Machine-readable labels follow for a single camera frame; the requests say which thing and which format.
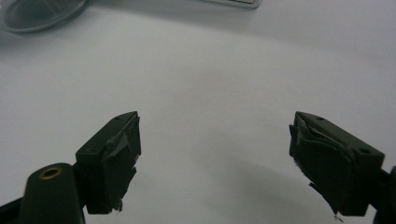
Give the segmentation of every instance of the white surface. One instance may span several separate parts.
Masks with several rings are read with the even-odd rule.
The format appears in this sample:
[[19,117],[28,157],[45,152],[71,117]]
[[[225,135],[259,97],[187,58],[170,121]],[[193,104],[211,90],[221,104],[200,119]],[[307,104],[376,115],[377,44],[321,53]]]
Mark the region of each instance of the white surface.
[[296,110],[320,115],[396,165],[395,11],[92,0],[62,27],[0,33],[0,203],[137,110],[143,154],[124,211],[87,223],[336,223],[288,154],[288,125]]

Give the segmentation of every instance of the glass object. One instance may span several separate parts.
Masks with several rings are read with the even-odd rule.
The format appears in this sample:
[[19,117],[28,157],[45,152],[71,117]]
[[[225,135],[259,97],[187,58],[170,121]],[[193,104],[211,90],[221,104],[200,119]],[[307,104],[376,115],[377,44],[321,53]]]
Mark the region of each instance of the glass object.
[[0,29],[34,32],[72,20],[88,0],[0,0]]

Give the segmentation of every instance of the white table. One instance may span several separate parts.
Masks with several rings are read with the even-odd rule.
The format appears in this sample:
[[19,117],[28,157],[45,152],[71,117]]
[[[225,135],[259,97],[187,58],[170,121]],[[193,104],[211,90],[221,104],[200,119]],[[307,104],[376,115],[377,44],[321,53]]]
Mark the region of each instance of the white table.
[[396,165],[395,11],[393,0],[92,0],[47,32],[0,32],[0,204],[137,110],[143,154],[124,211],[87,223],[334,223],[289,156],[288,125],[296,110],[320,115]]

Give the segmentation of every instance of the screw hole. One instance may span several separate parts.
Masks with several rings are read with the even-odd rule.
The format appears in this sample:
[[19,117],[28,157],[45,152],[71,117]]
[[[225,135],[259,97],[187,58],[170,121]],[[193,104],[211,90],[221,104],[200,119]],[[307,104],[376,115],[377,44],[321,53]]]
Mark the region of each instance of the screw hole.
[[365,153],[365,154],[370,154],[370,150],[369,149],[366,149],[366,148],[360,148],[359,149],[362,153]]
[[62,172],[62,168],[58,166],[50,167],[45,171],[41,172],[40,179],[52,179]]

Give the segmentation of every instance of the clear plastic object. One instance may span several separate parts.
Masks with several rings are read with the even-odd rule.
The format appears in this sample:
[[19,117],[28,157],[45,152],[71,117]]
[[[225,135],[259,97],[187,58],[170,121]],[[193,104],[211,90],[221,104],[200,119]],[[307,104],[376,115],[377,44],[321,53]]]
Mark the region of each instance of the clear plastic object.
[[0,29],[27,33],[72,20],[88,0],[0,0]]

